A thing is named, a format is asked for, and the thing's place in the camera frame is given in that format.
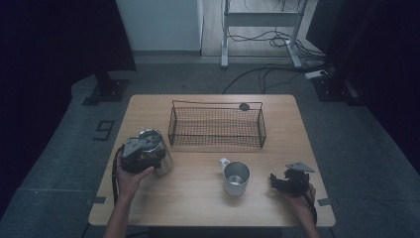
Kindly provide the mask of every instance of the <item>black cable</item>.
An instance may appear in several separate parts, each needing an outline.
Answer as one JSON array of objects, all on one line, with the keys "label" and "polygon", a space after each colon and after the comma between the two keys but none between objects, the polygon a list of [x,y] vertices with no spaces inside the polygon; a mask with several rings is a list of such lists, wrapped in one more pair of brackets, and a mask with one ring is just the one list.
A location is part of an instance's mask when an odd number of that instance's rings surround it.
[{"label": "black cable", "polygon": [[[275,28],[275,32],[276,32],[276,35],[277,35],[277,37],[279,38],[279,39],[282,39],[282,40],[288,40],[288,39],[290,39],[290,35],[288,35],[288,34],[285,34],[285,33],[283,33],[283,32],[280,32],[280,31],[278,31],[277,30],[277,27]],[[322,53],[322,52],[318,52],[318,51],[314,51],[314,50],[310,50],[310,49],[307,49],[304,45],[303,45],[303,43],[300,41],[300,40],[298,40],[298,39],[296,39],[296,41],[295,41],[295,46],[297,46],[297,48],[298,48],[298,50],[299,50],[299,52],[303,55],[303,56],[306,56],[306,57],[313,57],[313,58],[317,58],[317,59],[319,59],[319,60],[324,60],[325,59],[325,54],[324,53]]]},{"label": "black cable", "polygon": [[118,155],[120,152],[124,151],[124,145],[118,148],[117,152],[115,153],[114,161],[112,162],[112,193],[114,194],[114,206],[117,204],[118,200],[118,185],[117,185],[117,160]]},{"label": "black cable", "polygon": [[87,222],[86,227],[83,230],[83,233],[81,234],[81,238],[84,238],[84,236],[86,235],[87,230],[89,229],[90,223]]},{"label": "black cable", "polygon": [[318,222],[318,213],[316,212],[315,199],[314,199],[314,197],[312,195],[311,187],[309,186],[309,188],[308,188],[309,189],[309,193],[311,194],[311,198],[309,198],[308,195],[306,194],[306,191],[303,191],[302,190],[302,187],[300,187],[300,185],[295,180],[291,179],[291,181],[299,189],[300,194],[303,195],[303,197],[305,198],[305,200],[308,202],[309,210],[312,213],[312,217],[313,217],[313,220],[314,220],[315,225],[316,225],[316,223]]},{"label": "black cable", "polygon": [[[222,94],[225,94],[226,91],[228,90],[229,87],[231,87],[236,81],[238,81],[241,77],[247,75],[248,73],[254,72],[254,71],[258,71],[258,70],[264,70],[264,69],[271,69],[271,68],[275,68],[275,69],[280,69],[280,70],[287,70],[287,71],[295,71],[295,72],[300,72],[300,73],[304,73],[304,72],[309,72],[309,71],[313,71],[313,70],[320,70],[320,69],[324,69],[325,67],[329,67],[331,66],[330,63],[326,62],[317,66],[313,66],[313,67],[307,67],[307,68],[295,68],[295,67],[284,67],[283,64],[275,64],[275,63],[271,63],[270,65],[276,65],[276,67],[259,67],[259,68],[255,68],[255,69],[251,69],[249,71],[246,71],[244,73],[242,73],[241,75],[239,75],[238,77],[236,77],[233,81],[231,81],[223,90]],[[260,85],[260,90],[263,91],[263,88],[261,87],[261,83],[259,81],[259,85]]]},{"label": "black cable", "polygon": [[268,87],[266,87],[265,89],[269,89],[269,88],[271,88],[271,87],[274,87],[274,86],[278,86],[278,85],[281,85],[281,84],[288,84],[288,83],[291,83],[292,81],[293,81],[293,79],[294,78],[296,78],[298,75],[300,75],[300,74],[302,74],[303,72],[298,72],[298,73],[296,73],[295,75],[293,75],[288,81],[286,81],[286,82],[278,82],[278,83],[275,83],[275,84],[272,84],[272,85],[270,85],[270,86],[268,86]]},{"label": "black cable", "polygon": [[274,12],[274,9],[278,6],[278,4],[280,4],[280,2],[281,2],[281,1],[283,1],[283,2],[284,2],[284,0],[278,0],[278,3],[277,3],[277,4],[275,4],[275,6],[274,6],[274,8],[272,8],[271,12]]},{"label": "black cable", "polygon": [[[282,40],[282,41],[283,41],[283,44],[282,44],[282,45],[278,45],[278,44],[276,43],[276,40]],[[284,38],[279,38],[279,37],[273,37],[273,38],[272,38],[272,40],[271,40],[271,41],[269,41],[269,44],[270,44],[272,47],[276,47],[276,48],[287,47],[286,39],[284,39]]]},{"label": "black cable", "polygon": [[266,91],[266,82],[265,82],[266,76],[267,76],[270,72],[272,72],[272,71],[274,71],[274,70],[281,70],[281,69],[279,69],[279,68],[270,68],[269,70],[267,70],[267,71],[263,74],[263,77],[262,77],[262,85],[263,85],[263,88],[262,88],[262,94],[265,94],[265,91]]},{"label": "black cable", "polygon": [[248,8],[248,6],[247,6],[247,0],[244,0],[244,3],[245,3],[245,7],[248,9],[248,11],[251,12],[250,8]]},{"label": "black cable", "polygon": [[234,42],[246,42],[246,41],[264,42],[264,41],[272,41],[272,38],[269,38],[269,39],[259,39],[260,37],[263,37],[264,35],[266,35],[268,33],[275,33],[275,31],[268,31],[268,32],[264,32],[264,33],[260,34],[259,36],[252,37],[252,38],[247,38],[247,37],[236,36],[236,35],[232,36],[231,35],[231,32],[228,29],[228,35],[232,39],[232,41],[234,41]]},{"label": "black cable", "polygon": [[267,72],[264,74],[263,77],[261,77],[261,73],[263,72],[263,69],[259,71],[258,80],[259,80],[259,87],[260,87],[260,93],[261,94],[264,94],[265,93],[265,89],[266,89],[266,86],[265,86],[265,76],[267,75],[267,73],[269,71],[272,71],[273,70],[273,67],[267,68],[269,65],[271,65],[271,63],[268,63],[268,64],[266,64],[264,66],[264,69],[267,69]]}]

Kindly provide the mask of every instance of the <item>metal mesh basket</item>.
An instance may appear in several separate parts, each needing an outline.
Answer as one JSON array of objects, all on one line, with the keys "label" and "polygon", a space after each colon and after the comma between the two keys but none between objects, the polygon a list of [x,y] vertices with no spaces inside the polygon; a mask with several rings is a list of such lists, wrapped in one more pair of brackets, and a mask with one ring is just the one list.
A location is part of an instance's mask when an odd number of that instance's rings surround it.
[{"label": "metal mesh basket", "polygon": [[263,147],[261,102],[172,101],[168,137],[172,146]]}]

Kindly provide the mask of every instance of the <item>wrist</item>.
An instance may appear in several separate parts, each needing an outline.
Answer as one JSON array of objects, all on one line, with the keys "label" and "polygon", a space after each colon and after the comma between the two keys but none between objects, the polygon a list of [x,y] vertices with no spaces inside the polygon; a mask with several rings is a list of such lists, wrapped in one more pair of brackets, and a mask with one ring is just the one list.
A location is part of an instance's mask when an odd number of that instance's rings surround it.
[{"label": "wrist", "polygon": [[297,216],[299,222],[303,224],[315,224],[313,214],[309,207],[302,206],[302,207],[294,207],[293,209],[294,214]]},{"label": "wrist", "polygon": [[119,194],[117,204],[131,204],[133,201],[134,195],[128,195],[128,194]]}]

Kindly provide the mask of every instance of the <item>white wall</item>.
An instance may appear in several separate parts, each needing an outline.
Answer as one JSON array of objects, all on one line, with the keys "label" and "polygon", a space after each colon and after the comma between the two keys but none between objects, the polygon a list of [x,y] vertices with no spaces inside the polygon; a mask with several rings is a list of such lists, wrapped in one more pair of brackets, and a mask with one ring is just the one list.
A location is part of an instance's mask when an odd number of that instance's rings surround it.
[{"label": "white wall", "polygon": [[116,0],[132,51],[200,51],[202,0]]}]

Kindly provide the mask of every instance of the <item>stainless steel cup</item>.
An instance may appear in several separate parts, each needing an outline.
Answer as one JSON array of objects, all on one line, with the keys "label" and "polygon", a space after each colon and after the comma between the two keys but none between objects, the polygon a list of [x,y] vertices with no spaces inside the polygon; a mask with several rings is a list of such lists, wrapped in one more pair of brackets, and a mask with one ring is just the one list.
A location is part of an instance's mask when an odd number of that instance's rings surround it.
[{"label": "stainless steel cup", "polygon": [[233,196],[244,194],[251,176],[248,166],[242,162],[230,162],[225,158],[219,161],[219,165],[225,175],[225,191]]},{"label": "stainless steel cup", "polygon": [[138,138],[143,150],[141,158],[160,159],[160,168],[155,169],[155,174],[159,176],[166,174],[172,168],[173,162],[160,131],[154,128],[146,129]]}]

